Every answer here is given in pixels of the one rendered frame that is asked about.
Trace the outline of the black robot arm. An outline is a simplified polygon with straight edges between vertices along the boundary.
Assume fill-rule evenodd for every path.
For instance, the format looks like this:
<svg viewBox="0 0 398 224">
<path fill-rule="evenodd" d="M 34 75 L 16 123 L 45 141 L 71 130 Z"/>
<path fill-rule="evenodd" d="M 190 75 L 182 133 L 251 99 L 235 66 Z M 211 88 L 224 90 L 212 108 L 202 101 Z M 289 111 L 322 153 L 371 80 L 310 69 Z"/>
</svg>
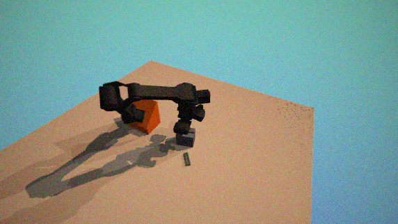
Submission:
<svg viewBox="0 0 398 224">
<path fill-rule="evenodd" d="M 123 100 L 120 97 L 120 86 L 128 88 L 129 98 Z M 145 111 L 136 108 L 133 102 L 145 100 L 172 100 L 180 108 L 191 107 L 189 120 L 202 122 L 205 110 L 202 104 L 210 103 L 210 91 L 196 90 L 191 83 L 180 83 L 175 87 L 168 86 L 144 86 L 139 83 L 123 84 L 118 81 L 105 83 L 99 87 L 100 108 L 105 111 L 116 111 L 121 115 L 123 124 L 133 122 L 143 123 Z M 193 105 L 198 105 L 194 107 Z"/>
</svg>

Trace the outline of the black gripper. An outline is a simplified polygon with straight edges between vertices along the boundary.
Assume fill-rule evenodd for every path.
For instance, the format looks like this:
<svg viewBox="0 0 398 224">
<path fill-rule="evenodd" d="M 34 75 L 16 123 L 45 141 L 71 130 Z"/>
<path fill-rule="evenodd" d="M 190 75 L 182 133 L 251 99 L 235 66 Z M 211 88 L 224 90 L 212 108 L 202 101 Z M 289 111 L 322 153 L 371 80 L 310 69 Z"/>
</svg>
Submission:
<svg viewBox="0 0 398 224">
<path fill-rule="evenodd" d="M 174 133 L 176 134 L 185 134 L 187 135 L 189 133 L 189 128 L 191 125 L 191 121 L 189 120 L 190 112 L 192 110 L 192 105 L 191 107 L 187 109 L 180 108 L 178 106 L 177 110 L 179 111 L 178 122 L 175 123 L 175 126 L 173 128 Z"/>
</svg>

